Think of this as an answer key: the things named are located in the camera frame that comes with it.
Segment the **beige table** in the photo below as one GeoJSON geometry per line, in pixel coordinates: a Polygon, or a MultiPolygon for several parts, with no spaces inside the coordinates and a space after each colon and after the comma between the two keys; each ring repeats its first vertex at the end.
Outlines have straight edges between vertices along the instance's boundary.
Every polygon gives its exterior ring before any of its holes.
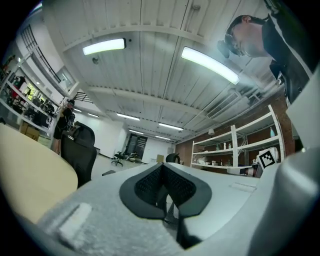
{"type": "Polygon", "coordinates": [[[59,155],[0,123],[0,183],[12,209],[36,223],[77,189],[78,178],[59,155]]]}

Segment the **man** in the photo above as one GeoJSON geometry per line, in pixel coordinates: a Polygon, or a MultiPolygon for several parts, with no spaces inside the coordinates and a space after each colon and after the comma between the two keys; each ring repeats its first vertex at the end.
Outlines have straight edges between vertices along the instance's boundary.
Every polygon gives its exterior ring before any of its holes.
{"type": "Polygon", "coordinates": [[[282,5],[267,7],[272,16],[265,19],[236,17],[218,49],[226,58],[229,51],[237,56],[272,58],[270,70],[285,84],[285,95],[292,104],[315,70],[318,56],[305,30],[287,9],[282,5]]]}
{"type": "Polygon", "coordinates": [[[66,108],[63,109],[60,113],[59,120],[55,126],[53,134],[53,151],[60,155],[61,151],[61,137],[62,132],[66,131],[68,128],[68,122],[73,115],[75,101],[70,99],[66,108]]]}

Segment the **chair backrest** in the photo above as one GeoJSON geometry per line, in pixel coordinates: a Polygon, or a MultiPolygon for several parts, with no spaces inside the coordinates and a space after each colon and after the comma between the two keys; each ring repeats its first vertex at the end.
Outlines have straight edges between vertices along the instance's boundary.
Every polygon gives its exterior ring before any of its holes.
{"type": "Polygon", "coordinates": [[[97,157],[97,150],[93,146],[95,134],[89,127],[88,132],[86,127],[75,126],[69,132],[64,131],[61,137],[61,157],[75,170],[78,188],[91,180],[92,168],[97,157]]]}

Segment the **ceiling duct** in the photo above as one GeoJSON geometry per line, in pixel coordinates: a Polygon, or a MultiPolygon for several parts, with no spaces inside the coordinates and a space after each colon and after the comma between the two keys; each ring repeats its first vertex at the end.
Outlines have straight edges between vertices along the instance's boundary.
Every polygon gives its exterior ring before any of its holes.
{"type": "Polygon", "coordinates": [[[241,97],[241,94],[235,89],[230,89],[228,91],[228,95],[220,100],[215,106],[209,109],[208,114],[206,115],[208,118],[214,118],[220,115],[223,111],[225,111],[228,106],[234,103],[238,98],[241,97]]]}

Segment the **brick wall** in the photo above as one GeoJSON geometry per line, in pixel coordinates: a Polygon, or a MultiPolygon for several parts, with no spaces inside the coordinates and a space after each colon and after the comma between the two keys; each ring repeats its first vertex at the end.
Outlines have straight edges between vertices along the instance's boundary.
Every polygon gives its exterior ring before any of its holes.
{"type": "MultiPolygon", "coordinates": [[[[282,90],[277,92],[275,95],[271,96],[267,100],[265,100],[263,103],[260,105],[256,106],[254,109],[250,110],[247,112],[245,115],[240,116],[239,118],[230,121],[229,123],[224,124],[223,126],[217,128],[214,130],[214,137],[224,134],[226,132],[229,132],[231,130],[230,126],[235,125],[236,128],[244,126],[255,119],[258,119],[262,117],[263,115],[267,114],[269,112],[268,105],[271,105],[273,108],[273,111],[275,115],[277,116],[281,130],[282,130],[282,135],[283,135],[283,141],[284,141],[284,148],[285,148],[285,155],[288,156],[290,154],[293,154],[295,152],[295,143],[292,138],[292,128],[291,128],[291,122],[290,119],[288,118],[286,114],[287,110],[287,105],[286,105],[286,100],[284,97],[284,93],[282,90]]],[[[273,126],[273,131],[277,134],[276,128],[273,126]]],[[[253,133],[247,137],[248,143],[253,143],[253,142],[258,142],[261,140],[265,140],[270,137],[270,128],[261,130],[259,132],[253,133]]],[[[193,138],[191,140],[188,140],[186,142],[177,144],[175,146],[175,152],[179,153],[180,159],[183,160],[183,164],[185,166],[190,166],[191,164],[191,153],[192,153],[192,145],[193,141],[194,142],[199,142],[203,141],[206,139],[211,138],[208,133],[205,133],[203,135],[200,135],[196,138],[193,138]]],[[[249,163],[252,162],[253,159],[256,158],[258,154],[258,150],[253,150],[248,152],[249,156],[249,163]]],[[[230,160],[230,163],[232,164],[232,155],[227,154],[227,155],[216,155],[216,156],[210,156],[207,158],[208,162],[214,160],[214,161],[220,161],[222,160],[223,164],[226,164],[228,160],[230,160]]],[[[241,153],[239,158],[238,158],[238,163],[239,164],[245,164],[245,158],[244,154],[241,153]]],[[[224,170],[220,170],[217,168],[208,168],[208,171],[215,171],[215,172],[224,172],[224,170]]]]}

